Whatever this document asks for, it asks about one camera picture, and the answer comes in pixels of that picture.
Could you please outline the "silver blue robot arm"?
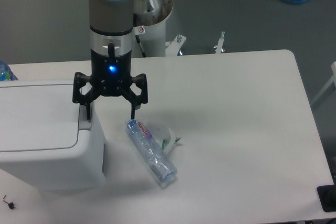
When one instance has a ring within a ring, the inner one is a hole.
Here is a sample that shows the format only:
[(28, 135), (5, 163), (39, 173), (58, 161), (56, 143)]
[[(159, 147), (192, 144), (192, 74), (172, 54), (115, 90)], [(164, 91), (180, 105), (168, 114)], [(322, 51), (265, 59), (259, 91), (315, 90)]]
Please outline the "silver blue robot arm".
[(148, 102), (144, 73), (131, 76), (134, 0), (88, 0), (91, 75), (76, 72), (73, 103), (85, 107), (91, 120), (91, 104), (100, 97), (122, 96), (131, 103), (131, 118)]

